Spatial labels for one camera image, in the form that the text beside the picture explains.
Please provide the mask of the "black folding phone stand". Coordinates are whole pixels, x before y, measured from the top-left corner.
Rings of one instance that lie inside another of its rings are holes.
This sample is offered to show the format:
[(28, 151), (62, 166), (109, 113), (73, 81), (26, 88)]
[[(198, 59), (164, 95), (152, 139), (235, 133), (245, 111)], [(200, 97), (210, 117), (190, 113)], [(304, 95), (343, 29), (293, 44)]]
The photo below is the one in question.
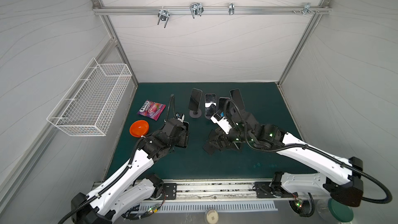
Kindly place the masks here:
[(212, 156), (216, 151), (226, 150), (224, 132), (220, 128), (211, 130), (208, 135), (208, 140), (203, 145), (203, 149), (210, 156)]

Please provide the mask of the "black phone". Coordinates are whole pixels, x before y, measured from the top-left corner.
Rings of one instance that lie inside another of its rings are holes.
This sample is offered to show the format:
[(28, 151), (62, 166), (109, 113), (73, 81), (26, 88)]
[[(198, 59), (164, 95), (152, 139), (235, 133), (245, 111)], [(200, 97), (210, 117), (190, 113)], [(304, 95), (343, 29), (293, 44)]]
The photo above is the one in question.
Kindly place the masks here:
[(183, 122), (183, 131), (180, 134), (180, 141), (177, 145), (179, 148), (187, 148), (188, 146), (188, 141), (189, 141), (189, 123), (184, 121)]

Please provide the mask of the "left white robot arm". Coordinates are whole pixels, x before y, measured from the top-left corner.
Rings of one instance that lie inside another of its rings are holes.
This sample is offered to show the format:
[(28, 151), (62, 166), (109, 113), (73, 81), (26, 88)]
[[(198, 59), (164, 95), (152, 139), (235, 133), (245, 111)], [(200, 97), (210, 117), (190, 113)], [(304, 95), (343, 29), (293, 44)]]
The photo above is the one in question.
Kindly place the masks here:
[(164, 182), (154, 174), (137, 185), (134, 182), (173, 148), (188, 145), (189, 123), (184, 114), (175, 111), (173, 94), (167, 113), (173, 113), (173, 117), (167, 116), (160, 129), (141, 136), (130, 158), (109, 179), (88, 194), (79, 193), (72, 199), (72, 209), (61, 218), (61, 224), (68, 219), (75, 224), (112, 224), (142, 201), (164, 195)]

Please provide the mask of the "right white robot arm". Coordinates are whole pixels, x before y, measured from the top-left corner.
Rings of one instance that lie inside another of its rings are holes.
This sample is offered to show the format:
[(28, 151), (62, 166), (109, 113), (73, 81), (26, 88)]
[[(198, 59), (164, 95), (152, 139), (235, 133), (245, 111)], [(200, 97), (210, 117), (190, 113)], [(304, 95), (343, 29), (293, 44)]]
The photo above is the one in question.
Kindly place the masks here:
[(245, 143), (254, 151), (277, 153), (316, 171), (300, 175), (276, 173), (270, 185), (274, 194), (282, 191), (329, 195), (350, 207), (358, 207), (363, 201), (388, 204), (393, 200), (392, 193), (383, 183), (363, 171), (361, 159), (332, 155), (273, 124), (261, 124), (232, 99), (226, 100), (224, 110), (217, 111), (211, 121), (219, 126), (220, 137), (233, 146)]

